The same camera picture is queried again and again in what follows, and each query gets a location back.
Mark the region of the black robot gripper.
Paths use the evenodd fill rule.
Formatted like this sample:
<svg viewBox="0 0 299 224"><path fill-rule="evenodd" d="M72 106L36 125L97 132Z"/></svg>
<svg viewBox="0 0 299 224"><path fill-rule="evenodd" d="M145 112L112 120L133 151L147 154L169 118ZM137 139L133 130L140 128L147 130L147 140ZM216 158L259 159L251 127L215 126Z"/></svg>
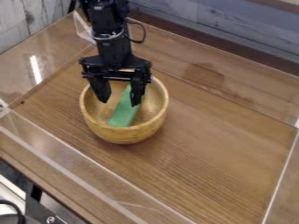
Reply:
<svg viewBox="0 0 299 224"><path fill-rule="evenodd" d="M145 94L145 84L152 79L151 62L133 55L131 39L125 34L92 35L92 40L96 42L97 55L78 60L82 78L104 103L112 94L109 82L131 82L131 104L137 106Z"/></svg>

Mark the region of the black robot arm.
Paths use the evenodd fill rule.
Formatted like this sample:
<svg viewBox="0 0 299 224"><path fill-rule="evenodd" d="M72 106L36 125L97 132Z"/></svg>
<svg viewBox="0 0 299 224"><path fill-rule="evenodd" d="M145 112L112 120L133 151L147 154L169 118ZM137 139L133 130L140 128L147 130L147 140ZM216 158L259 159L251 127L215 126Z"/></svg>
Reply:
<svg viewBox="0 0 299 224"><path fill-rule="evenodd" d="M90 22L90 37L96 42L97 55L81 58L81 75L88 80L97 99L106 103L112 95L110 81L128 81L131 84L131 105L141 103L145 85L151 82L151 62L133 55L131 43L141 44L129 38L127 18L128 0L78 0L86 20Z"/></svg>

